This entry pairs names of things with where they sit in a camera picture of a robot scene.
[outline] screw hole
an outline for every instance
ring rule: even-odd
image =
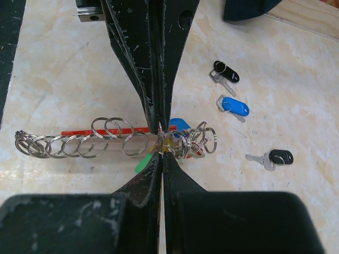
[[[99,19],[98,16],[91,16],[91,17],[90,17],[90,20],[92,20],[92,21],[96,21],[96,20],[98,20],[98,19]]]
[[[178,19],[178,24],[181,29],[187,30],[190,28],[193,21],[193,13],[191,11],[183,11]]]

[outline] key with black tag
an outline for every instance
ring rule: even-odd
[[[222,75],[232,83],[237,83],[240,81],[238,73],[229,68],[224,62],[215,61],[213,64],[213,68],[217,74]]]
[[[270,152],[270,159],[277,165],[290,165],[293,163],[293,155],[287,150],[272,150]]]

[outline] key with blue tag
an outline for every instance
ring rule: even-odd
[[[221,112],[229,112],[238,118],[242,123],[245,122],[244,116],[249,115],[248,106],[236,99],[221,95],[217,100],[217,106]]]

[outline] wooden board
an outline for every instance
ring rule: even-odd
[[[339,40],[339,9],[319,0],[283,0],[268,16]]]

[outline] table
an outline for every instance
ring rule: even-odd
[[[328,253],[339,251],[338,41],[268,16],[229,24],[222,0],[202,0],[177,73],[171,117],[207,121],[216,153],[181,162],[209,191],[285,191],[307,206]],[[208,77],[215,60],[240,75],[237,99],[246,123],[217,110]],[[141,157],[120,146],[96,159],[36,159],[14,146],[14,133],[89,129],[97,117],[146,126],[139,97],[112,51],[103,22],[80,23],[73,1],[27,0],[0,131],[0,204],[19,193],[111,193],[135,175]],[[266,171],[245,159],[287,149],[294,163]],[[164,227],[160,230],[164,251]]]

